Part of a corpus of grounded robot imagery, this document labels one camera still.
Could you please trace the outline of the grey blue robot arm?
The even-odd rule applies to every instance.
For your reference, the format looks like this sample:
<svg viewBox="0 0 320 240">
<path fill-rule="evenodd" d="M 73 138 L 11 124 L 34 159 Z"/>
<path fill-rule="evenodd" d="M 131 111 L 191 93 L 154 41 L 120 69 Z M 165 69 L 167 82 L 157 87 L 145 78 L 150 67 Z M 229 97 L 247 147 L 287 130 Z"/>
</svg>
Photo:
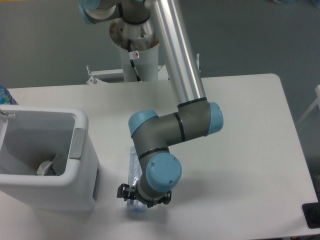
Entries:
<svg viewBox="0 0 320 240">
<path fill-rule="evenodd" d="M 167 205 L 182 176 L 182 166 L 170 146 L 219 132 L 224 125 L 217 103 L 206 97 L 200 71 L 177 0 L 80 0 L 88 24 L 111 21 L 113 42 L 125 51 L 133 79 L 141 83 L 146 70 L 138 67 L 143 51 L 162 48 L 176 112 L 159 116 L 154 110 L 134 113 L 128 120 L 142 173 L 133 185 L 121 184 L 117 197 L 137 200 L 148 208 Z"/>
</svg>

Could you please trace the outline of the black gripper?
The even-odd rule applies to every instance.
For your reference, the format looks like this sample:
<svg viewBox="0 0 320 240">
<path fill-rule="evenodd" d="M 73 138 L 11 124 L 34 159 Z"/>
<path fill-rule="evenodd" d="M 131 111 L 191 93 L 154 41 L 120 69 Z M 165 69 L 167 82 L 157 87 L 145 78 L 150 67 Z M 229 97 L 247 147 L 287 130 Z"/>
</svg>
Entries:
<svg viewBox="0 0 320 240">
<path fill-rule="evenodd" d="M 117 189 L 116 197 L 124 201 L 137 199 L 148 208 L 152 208 L 158 204 L 168 205 L 172 199 L 172 191 L 169 190 L 165 195 L 163 192 L 157 191 L 146 193 L 143 190 L 137 190 L 135 186 L 122 183 Z"/>
</svg>

